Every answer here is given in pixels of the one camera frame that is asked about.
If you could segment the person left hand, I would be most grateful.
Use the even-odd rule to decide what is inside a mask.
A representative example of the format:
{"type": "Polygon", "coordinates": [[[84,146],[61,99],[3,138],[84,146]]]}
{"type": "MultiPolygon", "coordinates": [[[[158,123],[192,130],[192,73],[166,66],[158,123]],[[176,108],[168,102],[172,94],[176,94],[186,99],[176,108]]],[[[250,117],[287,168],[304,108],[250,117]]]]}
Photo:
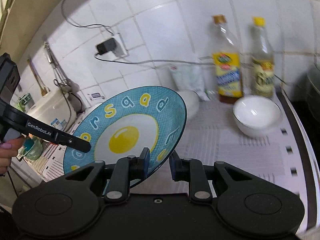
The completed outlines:
{"type": "Polygon", "coordinates": [[[21,135],[17,139],[1,143],[0,148],[0,175],[4,175],[11,164],[11,159],[16,157],[18,150],[22,147],[25,137],[21,135]]]}

